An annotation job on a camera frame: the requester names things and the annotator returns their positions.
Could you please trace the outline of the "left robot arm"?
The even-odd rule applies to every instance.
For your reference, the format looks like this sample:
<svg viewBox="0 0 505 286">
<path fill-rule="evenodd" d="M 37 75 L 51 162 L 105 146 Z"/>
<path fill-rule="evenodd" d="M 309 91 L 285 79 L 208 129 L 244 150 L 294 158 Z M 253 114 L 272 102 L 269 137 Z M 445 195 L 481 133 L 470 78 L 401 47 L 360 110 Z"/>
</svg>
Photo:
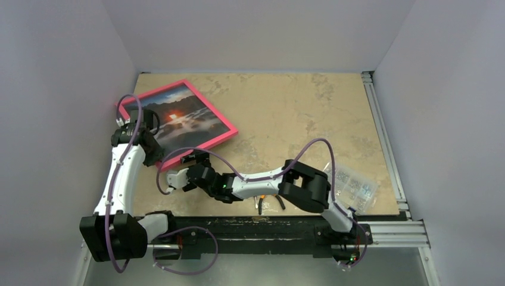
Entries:
<svg viewBox="0 0 505 286">
<path fill-rule="evenodd" d="M 144 257 L 148 244 L 159 239 L 164 244 L 177 238 L 177 227 L 170 211 L 156 211 L 144 217 L 133 215 L 133 197 L 142 166 L 153 166 L 164 154 L 155 134 L 160 128 L 156 112 L 144 110 L 138 117 L 131 110 L 132 122 L 123 123 L 111 137 L 112 161 L 107 183 L 91 216 L 81 218 L 79 229 L 97 262 Z"/>
</svg>

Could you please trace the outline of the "pink picture frame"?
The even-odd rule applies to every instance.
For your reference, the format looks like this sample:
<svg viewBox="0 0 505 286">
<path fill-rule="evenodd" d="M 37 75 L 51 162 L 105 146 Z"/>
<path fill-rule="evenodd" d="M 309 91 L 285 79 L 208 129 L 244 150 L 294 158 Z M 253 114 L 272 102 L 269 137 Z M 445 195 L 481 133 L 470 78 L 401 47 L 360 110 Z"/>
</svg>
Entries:
<svg viewBox="0 0 505 286">
<path fill-rule="evenodd" d="M 111 144 L 127 144 L 142 112 L 134 143 L 142 144 L 144 165 L 163 171 L 180 165 L 192 147 L 209 149 L 238 134 L 238 130 L 188 80 L 179 80 L 116 103 L 119 129 Z"/>
</svg>

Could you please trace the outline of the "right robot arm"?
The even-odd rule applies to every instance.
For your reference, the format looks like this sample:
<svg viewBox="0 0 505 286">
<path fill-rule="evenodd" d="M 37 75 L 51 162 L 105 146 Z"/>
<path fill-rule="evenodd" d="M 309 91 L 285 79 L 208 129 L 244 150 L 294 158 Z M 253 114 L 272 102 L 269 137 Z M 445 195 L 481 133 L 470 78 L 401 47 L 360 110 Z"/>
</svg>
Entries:
<svg viewBox="0 0 505 286">
<path fill-rule="evenodd" d="M 320 214 L 329 224 L 331 237 L 356 245 L 350 254 L 337 257 L 337 262 L 353 267 L 367 250 L 369 234 L 357 222 L 355 212 L 336 199 L 335 175 L 328 176 L 297 159 L 286 160 L 282 167 L 269 172 L 244 174 L 232 169 L 230 173 L 219 173 L 212 167 L 206 150 L 195 150 L 181 161 L 192 165 L 169 180 L 173 188 L 200 188 L 209 197 L 228 204 L 252 197 L 258 197 L 261 204 L 264 196 L 271 195 L 305 212 Z"/>
</svg>

